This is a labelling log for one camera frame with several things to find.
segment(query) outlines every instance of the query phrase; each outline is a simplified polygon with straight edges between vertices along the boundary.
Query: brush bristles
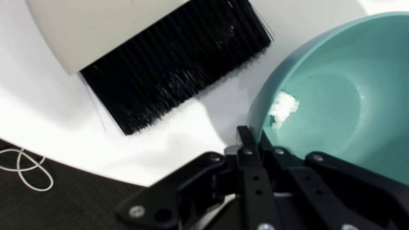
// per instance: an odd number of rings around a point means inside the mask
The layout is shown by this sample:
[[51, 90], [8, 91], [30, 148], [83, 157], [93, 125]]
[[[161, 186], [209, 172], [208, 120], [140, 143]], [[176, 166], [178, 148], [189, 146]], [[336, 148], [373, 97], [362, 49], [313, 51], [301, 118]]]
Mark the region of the brush bristles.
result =
[[247, 0], [190, 0], [81, 74], [122, 131], [131, 134], [269, 43]]

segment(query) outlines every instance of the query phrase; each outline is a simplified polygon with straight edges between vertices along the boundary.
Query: black metal frame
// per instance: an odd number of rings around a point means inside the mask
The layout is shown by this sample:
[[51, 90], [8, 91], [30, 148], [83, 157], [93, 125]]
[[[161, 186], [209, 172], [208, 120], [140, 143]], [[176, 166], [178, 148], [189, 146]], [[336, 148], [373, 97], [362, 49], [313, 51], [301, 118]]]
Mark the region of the black metal frame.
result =
[[236, 154], [207, 152], [117, 209], [129, 228], [407, 230], [409, 187], [322, 152], [296, 158], [239, 126]]

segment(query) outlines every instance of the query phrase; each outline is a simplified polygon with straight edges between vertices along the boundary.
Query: white cable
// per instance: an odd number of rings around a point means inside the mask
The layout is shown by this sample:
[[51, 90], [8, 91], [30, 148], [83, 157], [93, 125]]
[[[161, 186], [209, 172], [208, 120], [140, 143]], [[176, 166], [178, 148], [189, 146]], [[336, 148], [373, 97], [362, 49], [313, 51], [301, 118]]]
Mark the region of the white cable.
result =
[[[5, 166], [1, 166], [0, 164], [0, 169], [3, 169], [3, 171], [10, 171], [10, 172], [16, 172], [19, 175], [19, 177], [21, 178], [21, 181], [28, 186], [30, 187], [31, 190], [35, 190], [35, 191], [47, 191], [49, 190], [52, 186], [53, 186], [53, 178], [52, 176], [49, 175], [49, 172], [42, 166], [42, 163], [44, 162], [46, 157], [42, 157], [39, 162], [37, 162], [35, 159], [33, 159], [29, 154], [26, 154], [24, 152], [24, 149], [16, 149], [16, 148], [6, 148], [6, 149], [2, 149], [0, 150], [0, 154], [2, 153], [11, 153], [11, 152], [15, 152], [17, 153], [16, 155], [16, 162], [15, 162], [15, 168], [12, 167], [5, 167]], [[21, 163], [21, 155], [25, 157], [26, 159], [29, 159], [33, 166], [30, 167], [20, 167], [20, 163]], [[49, 185], [47, 187], [35, 187], [33, 186], [31, 183], [29, 183], [25, 177], [24, 177], [24, 173], [25, 171], [31, 171], [34, 168], [39, 168], [49, 180]]]

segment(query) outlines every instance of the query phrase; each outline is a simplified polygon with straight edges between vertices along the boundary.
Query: black plastic bracket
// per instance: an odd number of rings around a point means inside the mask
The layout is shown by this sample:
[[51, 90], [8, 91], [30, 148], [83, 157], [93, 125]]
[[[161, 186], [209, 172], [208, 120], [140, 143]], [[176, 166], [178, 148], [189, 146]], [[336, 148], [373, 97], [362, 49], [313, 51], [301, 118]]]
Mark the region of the black plastic bracket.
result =
[[125, 200], [117, 209], [118, 218], [134, 228], [176, 230], [180, 224], [194, 224], [208, 208], [223, 199], [214, 195], [212, 187], [214, 172], [223, 163], [222, 154], [200, 154]]

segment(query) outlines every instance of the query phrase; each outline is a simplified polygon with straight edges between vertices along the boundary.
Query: white plastic surface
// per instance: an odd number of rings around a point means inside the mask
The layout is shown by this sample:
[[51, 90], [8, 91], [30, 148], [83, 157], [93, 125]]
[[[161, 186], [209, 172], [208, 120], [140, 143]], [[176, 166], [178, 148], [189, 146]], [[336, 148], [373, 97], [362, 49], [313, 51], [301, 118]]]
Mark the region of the white plastic surface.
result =
[[122, 136], [76, 75], [67, 75], [23, 0], [0, 0], [0, 137], [94, 173], [149, 185], [204, 150], [235, 143], [235, 126], [272, 68], [293, 48], [368, 14], [409, 10], [406, 0], [255, 0], [274, 35], [249, 67]]
[[77, 72], [185, 0], [26, 0], [65, 70]]

